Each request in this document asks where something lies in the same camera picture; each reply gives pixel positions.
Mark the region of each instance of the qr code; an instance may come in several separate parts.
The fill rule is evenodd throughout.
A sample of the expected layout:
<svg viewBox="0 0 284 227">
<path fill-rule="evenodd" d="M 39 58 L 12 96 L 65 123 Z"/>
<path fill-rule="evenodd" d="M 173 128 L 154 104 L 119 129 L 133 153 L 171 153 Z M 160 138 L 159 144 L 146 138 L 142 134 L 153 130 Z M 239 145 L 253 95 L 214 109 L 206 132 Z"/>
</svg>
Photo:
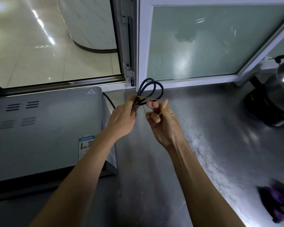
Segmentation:
<svg viewBox="0 0 284 227">
<path fill-rule="evenodd" d="M 92 144 L 93 144 L 93 140 L 91 140 L 91 141 L 88 141 L 88 147 L 90 147 Z"/>
</svg>

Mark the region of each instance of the forearm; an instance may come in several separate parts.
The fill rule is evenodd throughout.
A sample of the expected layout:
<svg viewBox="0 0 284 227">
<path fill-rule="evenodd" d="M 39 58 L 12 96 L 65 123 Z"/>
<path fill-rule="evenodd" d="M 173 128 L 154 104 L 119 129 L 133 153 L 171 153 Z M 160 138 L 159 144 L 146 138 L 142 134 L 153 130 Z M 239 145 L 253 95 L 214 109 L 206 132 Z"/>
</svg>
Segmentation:
<svg viewBox="0 0 284 227">
<path fill-rule="evenodd" d="M 185 140 L 167 148 L 167 151 L 194 226 L 245 226 L 212 184 Z"/>
<path fill-rule="evenodd" d="M 97 135 L 91 148 L 53 193 L 30 227 L 82 225 L 103 164 L 115 141 L 109 130 Z"/>
</svg>

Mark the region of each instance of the hand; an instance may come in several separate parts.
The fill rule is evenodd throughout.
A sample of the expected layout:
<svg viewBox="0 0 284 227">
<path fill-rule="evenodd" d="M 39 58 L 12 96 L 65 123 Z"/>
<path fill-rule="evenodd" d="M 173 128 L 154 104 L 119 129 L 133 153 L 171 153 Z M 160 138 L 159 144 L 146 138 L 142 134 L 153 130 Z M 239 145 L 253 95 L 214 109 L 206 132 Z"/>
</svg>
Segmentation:
<svg viewBox="0 0 284 227">
<path fill-rule="evenodd" d="M 131 94 L 125 104 L 119 105 L 113 110 L 109 118 L 105 129 L 109 129 L 116 137 L 116 140 L 127 135 L 133 129 L 135 116 L 139 108 L 138 105 L 133 106 L 136 96 Z"/>
<path fill-rule="evenodd" d="M 167 99 L 147 102 L 146 105 L 153 110 L 146 113 L 146 119 L 151 126 L 155 138 L 165 149 L 185 140 L 176 114 L 168 108 Z"/>
</svg>

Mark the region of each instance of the pot handle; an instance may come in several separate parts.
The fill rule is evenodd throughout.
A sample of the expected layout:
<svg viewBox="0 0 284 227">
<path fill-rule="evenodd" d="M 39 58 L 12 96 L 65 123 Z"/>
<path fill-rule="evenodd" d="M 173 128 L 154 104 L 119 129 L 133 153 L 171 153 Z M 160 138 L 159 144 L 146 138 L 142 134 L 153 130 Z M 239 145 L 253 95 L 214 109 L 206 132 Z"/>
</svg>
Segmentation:
<svg viewBox="0 0 284 227">
<path fill-rule="evenodd" d="M 284 59 L 284 55 L 277 56 L 277 57 L 275 58 L 275 61 L 276 61 L 277 64 L 279 64 L 279 63 L 281 63 L 281 60 L 282 60 L 282 59 Z"/>
</svg>

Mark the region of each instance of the tiled floor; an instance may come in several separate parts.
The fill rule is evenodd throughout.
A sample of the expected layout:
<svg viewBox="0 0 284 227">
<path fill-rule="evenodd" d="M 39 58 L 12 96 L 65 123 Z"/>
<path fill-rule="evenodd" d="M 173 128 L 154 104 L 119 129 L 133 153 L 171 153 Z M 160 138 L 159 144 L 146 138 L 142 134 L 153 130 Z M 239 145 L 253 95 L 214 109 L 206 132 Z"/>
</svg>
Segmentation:
<svg viewBox="0 0 284 227">
<path fill-rule="evenodd" d="M 55 0 L 0 0 L 0 87 L 119 73 L 117 53 L 73 43 Z"/>
</svg>

